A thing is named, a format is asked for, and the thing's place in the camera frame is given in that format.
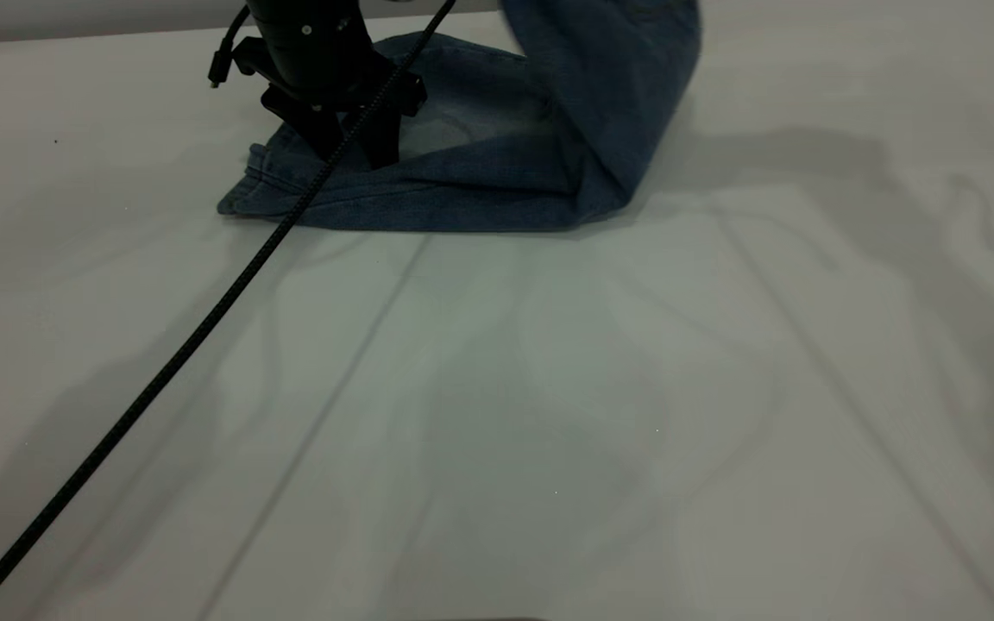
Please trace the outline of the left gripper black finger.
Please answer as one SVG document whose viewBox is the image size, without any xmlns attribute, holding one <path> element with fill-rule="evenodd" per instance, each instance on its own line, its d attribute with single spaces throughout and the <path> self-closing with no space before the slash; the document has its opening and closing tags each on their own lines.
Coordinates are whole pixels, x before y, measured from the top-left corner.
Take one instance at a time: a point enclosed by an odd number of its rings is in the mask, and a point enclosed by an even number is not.
<svg viewBox="0 0 994 621">
<path fill-rule="evenodd" d="M 359 146 L 372 169 L 398 164 L 401 115 L 393 110 L 372 111 L 359 122 Z"/>
<path fill-rule="evenodd" d="M 272 111 L 324 162 L 334 157 L 343 144 L 342 126 L 331 111 L 314 110 L 307 103 L 265 103 L 264 109 Z"/>
</svg>

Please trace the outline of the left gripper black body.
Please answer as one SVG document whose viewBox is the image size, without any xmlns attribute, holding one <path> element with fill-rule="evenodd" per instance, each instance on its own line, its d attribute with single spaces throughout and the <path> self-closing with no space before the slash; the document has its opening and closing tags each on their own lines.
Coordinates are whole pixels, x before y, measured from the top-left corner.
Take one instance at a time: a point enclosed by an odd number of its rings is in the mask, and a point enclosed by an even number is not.
<svg viewBox="0 0 994 621">
<path fill-rule="evenodd" d="M 375 50 L 358 1 L 246 1 L 234 30 L 247 20 L 259 33 L 234 43 L 234 66 L 263 76 L 284 101 L 359 113 L 392 81 L 384 109 L 415 116 L 425 105 L 425 82 Z"/>
</svg>

